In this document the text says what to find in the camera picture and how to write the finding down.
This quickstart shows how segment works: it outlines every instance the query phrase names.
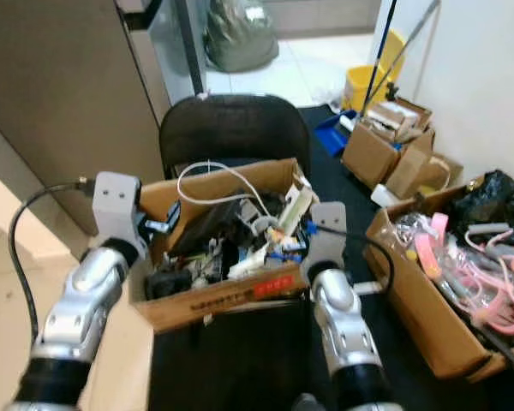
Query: black plastic bag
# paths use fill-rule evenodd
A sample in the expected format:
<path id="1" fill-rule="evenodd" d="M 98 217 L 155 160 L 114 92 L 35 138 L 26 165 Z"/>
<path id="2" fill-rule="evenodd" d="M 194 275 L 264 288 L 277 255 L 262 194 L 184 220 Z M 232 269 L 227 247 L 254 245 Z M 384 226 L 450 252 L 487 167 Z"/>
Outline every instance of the black plastic bag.
<path id="1" fill-rule="evenodd" d="M 481 186 L 453 200 L 446 213 L 450 216 L 449 230 L 462 241 L 471 224 L 508 223 L 514 229 L 514 180 L 501 170 L 487 173 Z M 491 236 L 475 237 L 478 242 L 488 238 Z M 514 246 L 514 233 L 503 243 Z"/>

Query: wire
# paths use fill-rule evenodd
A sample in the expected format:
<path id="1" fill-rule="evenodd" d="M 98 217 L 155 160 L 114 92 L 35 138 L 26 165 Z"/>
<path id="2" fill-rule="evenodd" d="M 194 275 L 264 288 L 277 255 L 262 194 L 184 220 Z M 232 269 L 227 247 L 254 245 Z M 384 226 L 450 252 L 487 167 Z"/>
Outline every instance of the wire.
<path id="1" fill-rule="evenodd" d="M 42 188 L 41 190 L 31 195 L 27 200 L 25 200 L 11 219 L 8 233 L 9 255 L 14 264 L 17 277 L 19 278 L 19 283 L 21 283 L 21 288 L 23 289 L 25 300 L 27 301 L 28 317 L 31 322 L 31 346 L 34 344 L 34 341 L 38 336 L 38 314 L 36 313 L 36 306 L 34 305 L 33 292 L 31 291 L 31 288 L 28 284 L 27 276 L 23 271 L 23 267 L 21 266 L 21 262 L 19 261 L 19 256 L 17 254 L 17 248 L 15 245 L 15 230 L 17 229 L 17 223 L 19 222 L 22 213 L 40 197 L 43 197 L 46 194 L 56 193 L 58 191 L 83 190 L 86 188 L 86 186 L 87 181 L 81 178 L 78 182 L 57 184 L 56 186 Z"/>
<path id="2" fill-rule="evenodd" d="M 347 232 L 347 231 L 341 231 L 341 230 L 337 230 L 337 229 L 330 229 L 330 228 L 324 227 L 323 225 L 316 225 L 316 228 L 320 229 L 322 231 L 325 231 L 326 233 L 344 235 L 344 236 L 346 236 L 346 238 L 348 238 L 350 240 L 356 240 L 359 242 L 363 242 L 363 243 L 368 244 L 372 247 L 375 247 L 377 250 L 379 250 L 385 256 L 386 261 L 388 262 L 389 274 L 388 274 L 388 278 L 386 280 L 386 285 L 383 288 L 383 293 L 388 294 L 388 292 L 392 288 L 392 284 L 394 283 L 395 270 L 394 270 L 394 261 L 392 260 L 392 257 L 388 253 L 388 251 L 386 251 L 386 248 L 384 248 L 377 241 L 372 240 L 371 238 L 367 237 L 366 235 L 351 233 L 351 232 Z"/>
<path id="3" fill-rule="evenodd" d="M 217 167 L 219 169 L 223 169 L 225 171 L 227 171 L 228 173 L 232 174 L 233 176 L 235 177 L 238 177 L 240 180 L 242 180 L 242 182 L 248 186 L 248 188 L 251 190 L 251 192 L 253 193 L 252 194 L 235 194 L 235 195 L 230 195 L 228 197 L 222 197 L 222 198 L 218 198 L 218 199 L 212 199 L 212 200 L 199 200 L 199 199 L 195 199 L 193 197 L 189 197 L 187 196 L 182 190 L 181 190 L 181 180 L 182 178 L 191 170 L 193 169 L 196 169 L 198 167 L 209 167 L 212 166 L 212 167 Z M 197 162 L 197 163 L 193 163 L 191 165 L 189 165 L 187 168 L 185 168 L 181 174 L 179 175 L 179 178 L 177 178 L 177 192 L 179 193 L 179 196 L 181 198 L 183 198 L 184 200 L 188 201 L 189 203 L 193 203 L 193 204 L 197 204 L 197 205 L 200 205 L 200 206 L 214 206 L 216 204 L 222 204 L 222 203 L 228 203 L 230 201 L 234 201 L 234 200 L 241 200 L 241 199 L 248 199 L 248 198 L 256 198 L 257 201 L 259 202 L 259 205 L 260 207 L 263 209 L 263 211 L 265 212 L 265 214 L 267 216 L 271 216 L 270 212 L 268 212 L 268 210 L 266 209 L 265 207 L 265 203 L 263 203 L 263 200 L 261 199 L 261 197 L 259 196 L 259 193 L 257 193 L 257 190 L 255 189 L 255 187 L 248 181 L 248 179 L 244 176 L 242 176 L 240 173 L 238 173 L 236 170 L 233 170 L 231 167 L 229 167 L 228 165 L 225 165 L 225 164 L 222 164 L 222 163 L 218 163 L 216 161 L 200 161 L 200 162 Z"/>

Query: black cable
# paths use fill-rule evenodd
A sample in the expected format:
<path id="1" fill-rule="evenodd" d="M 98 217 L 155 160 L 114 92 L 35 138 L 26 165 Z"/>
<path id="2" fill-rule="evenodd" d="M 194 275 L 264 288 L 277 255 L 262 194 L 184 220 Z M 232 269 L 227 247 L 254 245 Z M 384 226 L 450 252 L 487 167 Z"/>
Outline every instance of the black cable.
<path id="1" fill-rule="evenodd" d="M 325 231 L 326 233 L 332 233 L 332 234 L 346 236 L 346 238 L 348 238 L 350 240 L 357 240 L 357 241 L 366 243 L 366 244 L 368 244 L 368 245 L 370 245 L 372 247 L 377 248 L 385 256 L 386 261 L 388 262 L 389 274 L 388 274 L 388 278 L 387 278 L 387 281 L 386 281 L 386 285 L 383 288 L 383 292 L 385 294 L 387 294 L 391 290 L 392 284 L 394 283 L 394 271 L 395 271 L 394 270 L 394 261 L 392 260 L 392 257 L 388 253 L 388 251 L 386 251 L 386 248 L 384 248 L 377 241 L 372 240 L 371 238 L 369 238 L 369 237 L 367 237 L 365 235 L 362 235 L 362 234 L 350 233 L 350 232 L 347 232 L 347 231 L 340 231 L 340 230 L 337 230 L 337 229 L 329 229 L 329 228 L 324 227 L 322 225 L 316 225 L 316 228 L 320 229 L 322 231 Z"/>
<path id="2" fill-rule="evenodd" d="M 14 263 L 15 272 L 17 273 L 17 277 L 19 278 L 19 283 L 21 283 L 21 288 L 23 289 L 23 294 L 25 295 L 25 300 L 27 301 L 27 309 L 28 309 L 28 317 L 31 322 L 31 346 L 34 344 L 36 337 L 38 336 L 38 314 L 36 313 L 36 306 L 34 305 L 34 298 L 31 288 L 28 284 L 27 277 L 25 276 L 25 272 L 21 267 L 21 262 L 19 261 L 19 256 L 17 255 L 17 248 L 15 246 L 15 230 L 17 228 L 17 223 L 19 222 L 19 218 L 21 218 L 21 214 L 37 199 L 40 197 L 56 193 L 59 191 L 67 191 L 67 190 L 82 190 L 88 194 L 88 190 L 93 192 L 93 182 L 87 181 L 85 179 L 80 179 L 78 182 L 71 182 L 67 184 L 57 184 L 55 186 L 45 187 L 41 190 L 37 191 L 33 195 L 31 195 L 27 200 L 25 200 L 21 206 L 15 212 L 13 218 L 11 219 L 11 223 L 9 225 L 9 233 L 8 233 L 8 243 L 9 243 L 9 256 Z"/>

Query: white cable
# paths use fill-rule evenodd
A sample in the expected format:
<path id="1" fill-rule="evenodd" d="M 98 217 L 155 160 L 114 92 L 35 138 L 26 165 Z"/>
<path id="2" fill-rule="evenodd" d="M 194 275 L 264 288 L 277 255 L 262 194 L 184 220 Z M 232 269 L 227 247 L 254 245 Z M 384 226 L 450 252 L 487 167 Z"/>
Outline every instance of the white cable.
<path id="1" fill-rule="evenodd" d="M 252 195 L 252 194 L 235 194 L 235 195 L 231 195 L 231 196 L 228 196 L 228 197 L 221 197 L 221 198 L 212 199 L 212 200 L 198 200 L 198 199 L 195 199 L 195 198 L 192 198 L 192 197 L 188 197 L 181 190 L 181 179 L 189 171 L 191 171 L 191 170 L 193 170 L 195 168 L 198 168 L 198 167 L 205 167 L 205 166 L 207 166 L 208 169 L 209 169 L 210 166 L 217 167 L 217 168 L 220 168 L 220 169 L 223 169 L 223 170 L 227 171 L 228 173 L 232 174 L 235 177 L 238 177 L 240 180 L 243 181 L 243 183 L 246 186 L 249 187 L 249 189 L 252 191 L 252 193 L 254 195 Z M 257 193 L 257 190 L 255 189 L 255 187 L 248 181 L 248 179 L 246 179 L 246 177 L 242 176 L 240 173 L 238 173 L 236 170 L 233 170 L 228 165 L 225 165 L 225 164 L 222 164 L 222 163 L 217 163 L 215 161 L 209 161 L 209 160 L 208 161 L 199 161 L 199 162 L 193 163 L 193 164 L 189 165 L 187 168 L 185 168 L 181 172 L 181 174 L 179 175 L 179 178 L 177 178 L 177 192 L 179 193 L 179 196 L 181 198 L 183 198 L 184 200 L 188 201 L 189 203 L 198 204 L 198 205 L 201 205 L 201 206 L 213 206 L 213 205 L 216 205 L 216 204 L 228 203 L 229 201 L 241 200 L 241 199 L 247 199 L 247 198 L 255 197 L 257 199 L 257 201 L 259 202 L 259 205 L 261 206 L 261 208 L 265 212 L 265 214 L 267 216 L 271 215 L 270 212 L 268 212 L 268 210 L 266 209 L 265 204 L 263 203 L 263 200 L 259 196 L 259 193 Z"/>

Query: plastic bag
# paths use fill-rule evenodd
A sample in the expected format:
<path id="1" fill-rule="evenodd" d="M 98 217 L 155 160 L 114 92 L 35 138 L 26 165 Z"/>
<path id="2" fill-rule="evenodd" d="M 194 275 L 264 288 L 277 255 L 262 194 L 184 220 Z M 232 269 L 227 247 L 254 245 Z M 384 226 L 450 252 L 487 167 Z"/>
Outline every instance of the plastic bag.
<path id="1" fill-rule="evenodd" d="M 501 170 L 487 173 L 481 186 L 460 200 L 453 200 L 445 211 L 450 216 L 450 231 L 462 241 L 471 224 L 508 223 L 514 229 L 514 180 Z M 486 241 L 489 237 L 475 238 Z M 503 243 L 514 246 L 514 233 Z"/>
<path id="2" fill-rule="evenodd" d="M 262 66 L 278 55 L 272 20 L 259 0 L 212 0 L 206 53 L 226 72 Z"/>

